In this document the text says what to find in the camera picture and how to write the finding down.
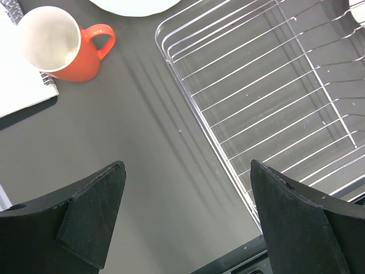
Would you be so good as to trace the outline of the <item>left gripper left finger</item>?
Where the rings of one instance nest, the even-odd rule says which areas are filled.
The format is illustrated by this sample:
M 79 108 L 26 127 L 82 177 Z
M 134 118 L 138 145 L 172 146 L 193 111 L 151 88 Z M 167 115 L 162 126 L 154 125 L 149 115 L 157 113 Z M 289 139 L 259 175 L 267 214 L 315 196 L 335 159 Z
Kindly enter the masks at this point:
M 115 161 L 92 175 L 1 212 L 1 273 L 99 273 L 126 181 Z

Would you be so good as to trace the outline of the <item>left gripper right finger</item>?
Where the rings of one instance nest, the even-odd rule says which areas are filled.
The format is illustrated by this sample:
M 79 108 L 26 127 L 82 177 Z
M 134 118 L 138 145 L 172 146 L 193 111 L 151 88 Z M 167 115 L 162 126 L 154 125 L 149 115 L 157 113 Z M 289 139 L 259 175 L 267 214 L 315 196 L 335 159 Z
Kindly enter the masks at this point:
M 250 181 L 273 273 L 364 273 L 364 206 L 252 160 Z

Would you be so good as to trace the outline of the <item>orange mug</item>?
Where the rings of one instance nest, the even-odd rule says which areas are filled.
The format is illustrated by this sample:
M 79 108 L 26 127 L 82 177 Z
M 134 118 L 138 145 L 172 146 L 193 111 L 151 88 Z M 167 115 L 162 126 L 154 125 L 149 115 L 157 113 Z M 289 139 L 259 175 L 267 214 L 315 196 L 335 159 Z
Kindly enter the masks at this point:
M 29 64 L 70 82 L 96 77 L 116 41 L 111 26 L 96 24 L 84 29 L 71 14 L 55 6 L 29 11 L 17 30 L 20 50 Z

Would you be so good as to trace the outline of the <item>orange and white bowl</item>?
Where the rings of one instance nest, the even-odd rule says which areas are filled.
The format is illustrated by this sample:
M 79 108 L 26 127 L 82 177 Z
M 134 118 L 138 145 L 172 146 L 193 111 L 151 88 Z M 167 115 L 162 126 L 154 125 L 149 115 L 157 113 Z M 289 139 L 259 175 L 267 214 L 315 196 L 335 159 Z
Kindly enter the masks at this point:
M 364 0 L 349 0 L 350 13 L 354 20 L 364 27 L 365 21 L 365 3 Z

